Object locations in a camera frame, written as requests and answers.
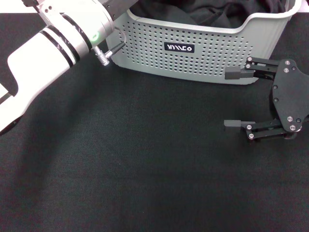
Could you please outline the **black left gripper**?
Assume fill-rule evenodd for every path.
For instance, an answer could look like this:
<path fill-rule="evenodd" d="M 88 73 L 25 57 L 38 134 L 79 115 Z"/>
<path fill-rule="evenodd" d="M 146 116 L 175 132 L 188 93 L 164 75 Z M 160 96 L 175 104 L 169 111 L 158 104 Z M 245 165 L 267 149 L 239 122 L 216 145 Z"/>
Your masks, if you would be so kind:
<path fill-rule="evenodd" d="M 130 9 L 138 0 L 105 0 L 102 5 L 112 19 L 117 19 Z"/>

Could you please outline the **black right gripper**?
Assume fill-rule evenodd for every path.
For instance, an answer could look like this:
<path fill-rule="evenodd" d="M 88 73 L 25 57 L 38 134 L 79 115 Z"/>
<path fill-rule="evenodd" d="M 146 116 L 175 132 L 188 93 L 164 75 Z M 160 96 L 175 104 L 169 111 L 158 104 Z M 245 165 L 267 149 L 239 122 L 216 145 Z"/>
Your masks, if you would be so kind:
<path fill-rule="evenodd" d="M 241 78 L 274 80 L 274 106 L 279 117 L 271 121 L 253 122 L 224 120 L 225 128 L 240 129 L 249 140 L 282 137 L 292 139 L 309 121 L 309 76 L 301 72 L 292 59 L 272 60 L 248 57 L 245 66 L 225 68 L 226 80 Z"/>

